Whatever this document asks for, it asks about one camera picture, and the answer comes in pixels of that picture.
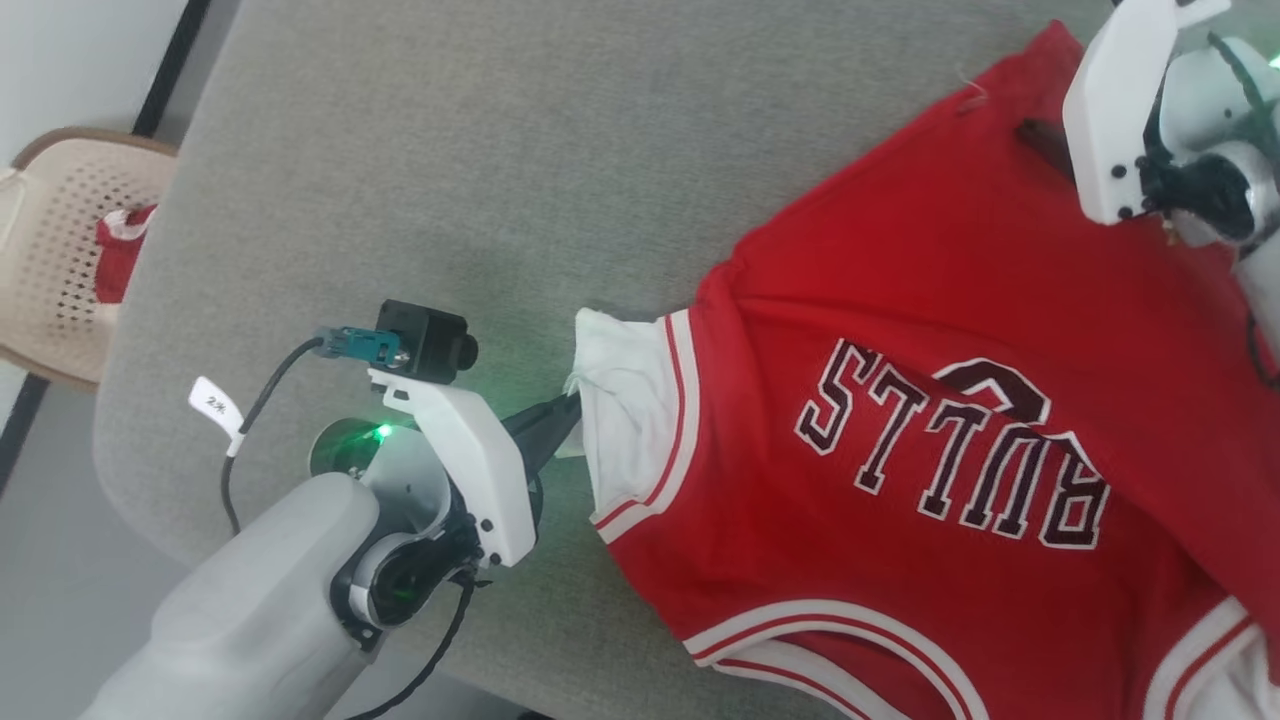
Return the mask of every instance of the gray table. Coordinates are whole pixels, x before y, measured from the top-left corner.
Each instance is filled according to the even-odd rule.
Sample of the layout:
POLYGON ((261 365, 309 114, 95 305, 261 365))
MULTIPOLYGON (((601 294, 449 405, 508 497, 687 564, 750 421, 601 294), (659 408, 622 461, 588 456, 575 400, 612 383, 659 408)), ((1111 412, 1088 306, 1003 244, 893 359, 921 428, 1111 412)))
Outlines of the gray table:
MULTIPOLYGON (((320 324, 396 297, 466 315, 461 384, 499 414, 556 395, 580 306, 648 319, 746 231, 1055 14, 1107 0, 244 0, 124 306, 96 427, 102 484, 193 564, 228 538, 225 438, 196 375, 242 404, 320 324)), ((303 360, 237 465, 252 519, 306 478, 332 420, 383 416, 357 364, 303 360)), ((479 594, 445 669, 561 720, 836 717, 696 670, 545 475, 541 544, 479 594)), ((425 656, 451 601, 398 633, 425 656)))

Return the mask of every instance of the gray floor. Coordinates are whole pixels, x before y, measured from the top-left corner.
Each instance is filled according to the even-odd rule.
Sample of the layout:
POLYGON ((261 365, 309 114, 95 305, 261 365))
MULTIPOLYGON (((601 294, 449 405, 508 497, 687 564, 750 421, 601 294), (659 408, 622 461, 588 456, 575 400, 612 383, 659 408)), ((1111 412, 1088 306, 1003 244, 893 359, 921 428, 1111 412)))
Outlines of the gray floor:
MULTIPOLYGON (((214 0, 160 138, 180 142, 238 4, 214 0)), ((142 646, 156 605, 186 574, 137 537, 99 488, 91 457, 93 404, 92 396, 51 387, 0 495, 0 717, 78 716, 102 680, 142 646)), ((422 662, 393 642, 330 717, 376 706, 422 662)), ((520 712, 436 676, 385 717, 512 720, 520 712)))

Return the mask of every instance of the basketball jersey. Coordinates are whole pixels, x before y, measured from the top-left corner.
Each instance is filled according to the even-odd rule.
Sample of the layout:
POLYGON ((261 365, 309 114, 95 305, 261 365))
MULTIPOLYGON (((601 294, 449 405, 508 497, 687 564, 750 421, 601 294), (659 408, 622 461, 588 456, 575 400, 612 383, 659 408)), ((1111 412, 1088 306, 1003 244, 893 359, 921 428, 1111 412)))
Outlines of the basketball jersey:
POLYGON ((1015 138, 1079 60, 1053 24, 687 310, 580 313, 593 521, 699 665, 859 719, 1275 712, 1280 396, 1221 249, 1015 138))

